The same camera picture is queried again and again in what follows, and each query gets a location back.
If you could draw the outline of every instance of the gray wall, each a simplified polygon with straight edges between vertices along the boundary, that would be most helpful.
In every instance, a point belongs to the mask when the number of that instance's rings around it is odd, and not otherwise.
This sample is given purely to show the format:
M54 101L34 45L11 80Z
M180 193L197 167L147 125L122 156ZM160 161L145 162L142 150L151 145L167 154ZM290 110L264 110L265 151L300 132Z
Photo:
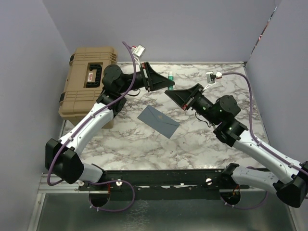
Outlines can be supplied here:
M2 1L0 30L0 229L24 231L70 55L40 0Z
M247 64L271 145L302 162L308 160L307 38L307 0L282 0ZM308 201L301 211L308 216Z
M139 43L150 61L247 61L275 0L43 0L69 51Z

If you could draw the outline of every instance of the metal floor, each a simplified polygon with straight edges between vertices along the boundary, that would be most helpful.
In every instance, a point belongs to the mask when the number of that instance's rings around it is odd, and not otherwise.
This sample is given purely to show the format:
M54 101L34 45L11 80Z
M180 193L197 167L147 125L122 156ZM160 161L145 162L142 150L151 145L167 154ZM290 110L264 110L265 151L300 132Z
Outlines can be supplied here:
M264 191L242 192L240 206L258 204ZM110 202L120 208L128 202ZM288 206L270 195L258 209L238 210L222 201L136 201L125 212L90 209L87 193L46 194L38 231L295 231Z

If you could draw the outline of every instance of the robotic arm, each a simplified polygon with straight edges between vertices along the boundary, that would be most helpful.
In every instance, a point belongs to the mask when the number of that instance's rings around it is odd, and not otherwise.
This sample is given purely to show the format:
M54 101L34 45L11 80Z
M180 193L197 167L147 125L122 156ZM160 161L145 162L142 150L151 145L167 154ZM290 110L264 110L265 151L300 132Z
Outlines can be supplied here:
M207 75L211 79L216 78L213 74ZM222 143L250 155L271 171L262 172L230 164L222 172L222 178L234 185L251 185L275 193L284 203L300 207L308 192L308 176L305 174L308 162L301 164L254 136L258 140L256 142L248 128L235 119L241 109L233 96L225 95L212 103L202 94L203 91L204 87L197 84L186 90L166 90L165 94L183 110L192 108L217 126L214 133Z
M142 63L132 86L132 90L145 87L148 92L173 86L175 83L156 73L149 63ZM59 155L53 165L52 171L67 183L77 180L99 182L105 171L96 165L82 163L79 155L92 137L109 121L111 121L123 108L126 99L123 97L103 110L106 105L121 96L130 86L133 74L123 74L116 64L109 65L104 70L104 88L91 111L66 135L58 141L50 139L46 143L45 167L50 169L53 159Z

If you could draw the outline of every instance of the white marble surface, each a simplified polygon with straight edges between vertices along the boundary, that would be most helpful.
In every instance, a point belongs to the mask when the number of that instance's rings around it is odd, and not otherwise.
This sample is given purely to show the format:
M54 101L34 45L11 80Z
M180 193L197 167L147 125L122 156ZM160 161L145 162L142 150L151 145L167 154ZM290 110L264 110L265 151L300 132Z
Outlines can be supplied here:
M167 76L174 73L174 89L186 89L196 83L206 86L207 71L236 71L244 74L240 64L152 64L152 68ZM132 65L122 64L124 73L132 73ZM147 93L144 89L138 97L127 96L123 110L115 117L112 129L101 129L89 142L81 155L83 162L94 163L106 170L135 169L192 169L224 168L229 163L260 167L248 155L218 141L194 112L183 111L164 94L165 89ZM215 102L222 95L233 95L241 112L237 119L248 126L249 98L245 80L238 76L225 76L207 89L204 95ZM180 122L179 128L170 139L137 119L138 115L151 105L167 116ZM73 127L66 123L64 132ZM253 128L257 136L266 140L265 133L254 107Z

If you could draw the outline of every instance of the gray envelope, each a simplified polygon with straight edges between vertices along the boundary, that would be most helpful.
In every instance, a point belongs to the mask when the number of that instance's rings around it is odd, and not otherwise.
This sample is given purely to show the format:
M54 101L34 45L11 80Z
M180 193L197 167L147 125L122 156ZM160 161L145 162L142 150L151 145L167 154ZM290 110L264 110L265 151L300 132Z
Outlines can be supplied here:
M174 121L149 105L143 112L141 112L138 119L158 131L160 134L166 136L168 139L170 139L180 125L177 121Z

